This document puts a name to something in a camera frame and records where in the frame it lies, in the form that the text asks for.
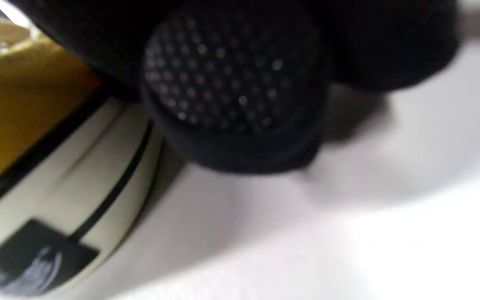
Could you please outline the person's right hand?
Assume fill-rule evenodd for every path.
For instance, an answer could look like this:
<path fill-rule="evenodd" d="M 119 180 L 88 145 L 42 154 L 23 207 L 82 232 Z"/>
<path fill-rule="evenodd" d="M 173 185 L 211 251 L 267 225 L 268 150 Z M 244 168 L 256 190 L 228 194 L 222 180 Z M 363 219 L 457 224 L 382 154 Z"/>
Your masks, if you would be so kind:
<path fill-rule="evenodd" d="M 444 69 L 457 0 L 13 0 L 107 83 L 139 93 L 189 162 L 241 174 L 309 165 L 328 87 L 383 94 Z"/>

